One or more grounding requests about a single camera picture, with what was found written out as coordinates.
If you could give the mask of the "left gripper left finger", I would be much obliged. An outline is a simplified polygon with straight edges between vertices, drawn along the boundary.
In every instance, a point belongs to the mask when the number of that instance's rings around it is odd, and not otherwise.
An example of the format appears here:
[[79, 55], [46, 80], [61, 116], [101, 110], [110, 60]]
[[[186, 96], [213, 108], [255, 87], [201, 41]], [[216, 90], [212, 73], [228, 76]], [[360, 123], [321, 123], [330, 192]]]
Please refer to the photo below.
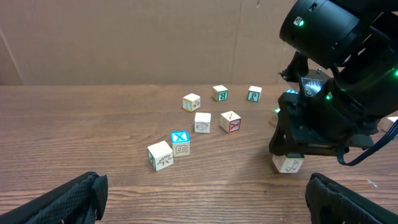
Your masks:
[[1, 223], [95, 223], [108, 199], [108, 177], [87, 172], [1, 215]]

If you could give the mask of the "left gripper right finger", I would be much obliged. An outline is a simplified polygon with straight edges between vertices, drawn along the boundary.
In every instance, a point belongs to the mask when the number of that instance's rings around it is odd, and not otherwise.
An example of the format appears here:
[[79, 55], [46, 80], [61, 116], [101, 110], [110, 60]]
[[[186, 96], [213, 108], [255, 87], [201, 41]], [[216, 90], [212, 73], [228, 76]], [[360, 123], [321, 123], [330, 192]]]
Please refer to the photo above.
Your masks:
[[320, 173], [311, 175], [305, 200], [313, 224], [397, 224], [395, 213]]

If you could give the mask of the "green 7 top block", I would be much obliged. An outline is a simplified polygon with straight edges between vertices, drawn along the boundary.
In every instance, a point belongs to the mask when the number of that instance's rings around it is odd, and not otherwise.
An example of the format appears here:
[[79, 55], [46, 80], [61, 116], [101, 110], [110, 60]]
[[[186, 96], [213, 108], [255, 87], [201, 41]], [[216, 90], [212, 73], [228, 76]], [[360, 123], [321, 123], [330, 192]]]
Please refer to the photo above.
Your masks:
[[272, 161], [279, 173], [297, 173], [305, 160], [301, 154], [273, 155]]

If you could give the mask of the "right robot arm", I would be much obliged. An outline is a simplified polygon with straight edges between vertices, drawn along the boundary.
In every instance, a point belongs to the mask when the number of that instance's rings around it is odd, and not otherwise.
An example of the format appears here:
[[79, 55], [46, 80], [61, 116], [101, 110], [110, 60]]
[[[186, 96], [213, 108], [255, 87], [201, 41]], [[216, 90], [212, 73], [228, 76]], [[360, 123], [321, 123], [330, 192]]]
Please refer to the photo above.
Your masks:
[[280, 38], [295, 48], [282, 78], [300, 89], [279, 97], [270, 152], [370, 148], [380, 120], [397, 110], [397, 2], [299, 0]]

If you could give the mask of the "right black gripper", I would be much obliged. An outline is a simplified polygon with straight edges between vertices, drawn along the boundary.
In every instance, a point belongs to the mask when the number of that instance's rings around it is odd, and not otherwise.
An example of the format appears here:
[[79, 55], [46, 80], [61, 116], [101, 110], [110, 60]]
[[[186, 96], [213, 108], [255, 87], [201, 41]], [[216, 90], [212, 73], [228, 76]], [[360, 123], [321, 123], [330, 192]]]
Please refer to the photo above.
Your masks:
[[345, 97], [334, 79], [322, 71], [290, 72], [282, 78], [296, 83], [299, 93], [283, 93], [279, 99], [276, 131], [269, 150], [277, 156], [306, 154], [336, 156], [351, 147], [373, 145], [373, 123], [359, 124], [356, 107]]

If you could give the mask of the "wooden block with engraved drawing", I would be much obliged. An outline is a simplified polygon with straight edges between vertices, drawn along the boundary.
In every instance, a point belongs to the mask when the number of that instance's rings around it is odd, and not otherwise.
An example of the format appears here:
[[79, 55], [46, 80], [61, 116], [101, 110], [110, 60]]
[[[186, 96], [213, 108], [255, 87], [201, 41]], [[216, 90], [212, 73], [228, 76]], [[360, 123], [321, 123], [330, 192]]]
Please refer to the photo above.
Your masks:
[[195, 113], [194, 119], [194, 132], [196, 133], [209, 133], [211, 124], [210, 113]]

